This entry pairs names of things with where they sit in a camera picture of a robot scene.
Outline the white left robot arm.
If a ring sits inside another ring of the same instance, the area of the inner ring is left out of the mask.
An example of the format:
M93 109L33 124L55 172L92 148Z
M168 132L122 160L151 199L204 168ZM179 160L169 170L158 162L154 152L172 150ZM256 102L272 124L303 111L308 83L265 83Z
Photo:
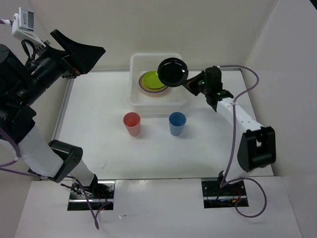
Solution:
M82 184L82 194L93 198L99 192L98 178L82 161L82 148L58 140L45 142L36 127L32 104L59 78L89 73L105 49L77 43L58 30L51 35L61 50L34 36L21 37L28 57L25 63L6 45L0 47L0 138L13 147L31 174L55 182L71 176Z

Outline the red plastic cup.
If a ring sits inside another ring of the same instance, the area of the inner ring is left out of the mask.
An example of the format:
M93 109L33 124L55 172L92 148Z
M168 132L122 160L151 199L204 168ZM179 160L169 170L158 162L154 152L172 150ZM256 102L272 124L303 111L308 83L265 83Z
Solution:
M123 123L131 136L138 136L140 134L141 118L137 113L127 113L123 118Z

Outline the black plastic plate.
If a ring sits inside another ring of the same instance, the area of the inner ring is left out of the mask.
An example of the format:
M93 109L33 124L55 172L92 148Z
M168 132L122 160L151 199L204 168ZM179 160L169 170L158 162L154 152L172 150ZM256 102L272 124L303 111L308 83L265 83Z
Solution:
M157 69L159 80L168 87L178 87L185 83L188 78L186 63L178 58L163 60Z

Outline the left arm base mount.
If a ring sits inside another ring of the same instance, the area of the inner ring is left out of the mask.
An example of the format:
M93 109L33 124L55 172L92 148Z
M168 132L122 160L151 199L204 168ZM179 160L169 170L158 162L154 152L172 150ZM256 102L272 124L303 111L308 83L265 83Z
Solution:
M99 180L99 186L101 190L97 191L96 194L92 194L87 191L87 197L94 211L99 210L113 210L113 199L114 199L114 180ZM68 211L84 211L89 210L87 200L84 196L84 192L79 187L75 181L72 181L71 185L66 185L64 183L61 186L66 187L70 190L69 201L68 201Z

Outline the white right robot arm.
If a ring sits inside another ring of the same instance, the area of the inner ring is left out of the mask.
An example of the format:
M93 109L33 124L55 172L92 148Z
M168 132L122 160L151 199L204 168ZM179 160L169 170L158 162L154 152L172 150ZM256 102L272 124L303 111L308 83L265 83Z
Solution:
M237 99L246 91L233 96L223 88L222 73L218 66L206 68L188 78L188 69L182 70L182 85L193 95L203 94L206 102L222 115L233 127L232 147L226 169L219 173L217 189L228 195L234 184L246 178L250 172L265 168L276 161L275 131L263 126L239 106Z

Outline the purple plastic plate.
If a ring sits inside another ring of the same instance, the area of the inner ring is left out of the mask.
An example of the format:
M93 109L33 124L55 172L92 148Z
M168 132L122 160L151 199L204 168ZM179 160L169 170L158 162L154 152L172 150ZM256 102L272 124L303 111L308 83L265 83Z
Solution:
M140 87L141 90L146 90L146 91L148 91L148 92L158 92L158 91L162 91L162 90L168 89L167 86L164 86L164 87L162 87L162 88L160 88L160 89L152 89L152 88L147 87L147 86L145 85L145 83L144 83L145 75L146 75L146 73L143 73L143 74L140 76L139 81L138 81L139 87Z

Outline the round bamboo woven plate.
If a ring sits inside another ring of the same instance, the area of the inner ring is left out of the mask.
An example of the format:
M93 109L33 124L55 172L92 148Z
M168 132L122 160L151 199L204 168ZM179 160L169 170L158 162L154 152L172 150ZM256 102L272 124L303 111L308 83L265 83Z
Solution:
M160 93L168 89L158 77L156 71L145 72L139 79L139 86L148 93Z

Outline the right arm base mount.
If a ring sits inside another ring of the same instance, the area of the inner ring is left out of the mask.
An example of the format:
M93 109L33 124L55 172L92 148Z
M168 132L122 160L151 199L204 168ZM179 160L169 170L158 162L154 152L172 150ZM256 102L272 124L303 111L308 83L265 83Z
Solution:
M247 193L243 181L220 188L216 179L202 180L204 208L248 207Z

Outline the green plastic plate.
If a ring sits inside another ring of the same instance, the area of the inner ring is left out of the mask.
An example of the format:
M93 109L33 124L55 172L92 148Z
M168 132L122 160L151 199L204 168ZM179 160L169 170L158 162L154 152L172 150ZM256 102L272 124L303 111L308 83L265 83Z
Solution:
M145 86L151 89L160 89L165 87L165 85L160 81L157 71L148 71L143 77L143 82Z

